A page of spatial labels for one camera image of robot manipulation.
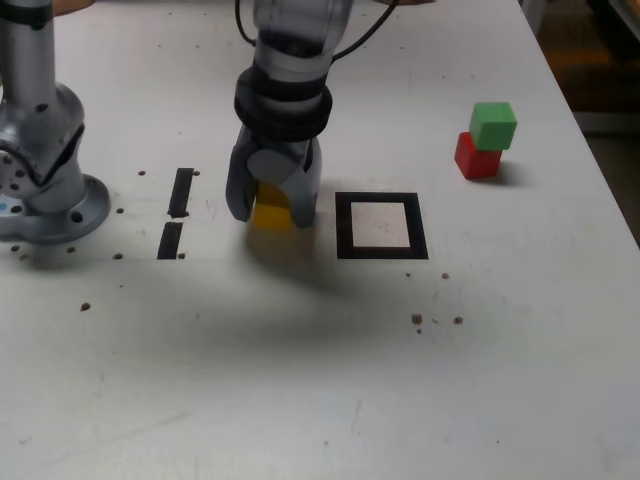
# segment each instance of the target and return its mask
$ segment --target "white table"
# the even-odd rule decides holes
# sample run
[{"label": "white table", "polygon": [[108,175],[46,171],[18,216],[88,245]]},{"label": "white table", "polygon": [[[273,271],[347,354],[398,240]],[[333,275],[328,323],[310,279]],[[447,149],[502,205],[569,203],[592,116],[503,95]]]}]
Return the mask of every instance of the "white table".
[{"label": "white table", "polygon": [[[57,20],[81,164],[125,213],[0,254],[0,478],[637,479],[640,253],[518,4],[402,8],[336,64],[318,227],[254,249],[224,200],[232,13]],[[520,121],[503,184],[467,182],[457,136],[494,100]],[[178,167],[187,259],[161,262]],[[337,260],[333,192],[358,190],[417,192],[430,260]]]}]

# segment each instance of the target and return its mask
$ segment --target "stacked cubes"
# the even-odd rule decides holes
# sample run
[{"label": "stacked cubes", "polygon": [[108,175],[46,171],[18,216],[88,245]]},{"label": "stacked cubes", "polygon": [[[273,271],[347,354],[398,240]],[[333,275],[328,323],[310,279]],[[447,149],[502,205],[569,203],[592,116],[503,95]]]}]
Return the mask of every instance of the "stacked cubes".
[{"label": "stacked cubes", "polygon": [[456,163],[467,180],[495,177],[518,122],[509,103],[476,103],[469,132],[460,134]]}]

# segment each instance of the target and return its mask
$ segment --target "black rubber ring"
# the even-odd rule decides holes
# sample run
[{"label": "black rubber ring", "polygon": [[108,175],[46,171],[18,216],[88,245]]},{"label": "black rubber ring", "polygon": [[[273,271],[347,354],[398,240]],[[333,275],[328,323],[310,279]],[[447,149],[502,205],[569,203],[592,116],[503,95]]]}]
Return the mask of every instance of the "black rubber ring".
[{"label": "black rubber ring", "polygon": [[42,7],[18,7],[0,2],[0,18],[7,22],[28,25],[34,30],[42,30],[53,20],[53,4]]}]

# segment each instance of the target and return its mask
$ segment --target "gray robot arm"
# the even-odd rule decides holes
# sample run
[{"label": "gray robot arm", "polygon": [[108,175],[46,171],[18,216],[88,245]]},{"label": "gray robot arm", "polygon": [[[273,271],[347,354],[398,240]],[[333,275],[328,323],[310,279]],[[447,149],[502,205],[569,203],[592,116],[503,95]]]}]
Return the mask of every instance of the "gray robot arm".
[{"label": "gray robot arm", "polygon": [[231,155],[227,203],[248,221],[260,182],[289,199],[300,228],[315,218],[321,173],[317,136],[333,100],[326,87],[353,0],[256,0],[254,62],[239,78],[236,113],[243,128]]},{"label": "gray robot arm", "polygon": [[0,240],[58,244],[97,228],[109,194],[82,175],[80,99],[55,81],[51,0],[0,0]]}]

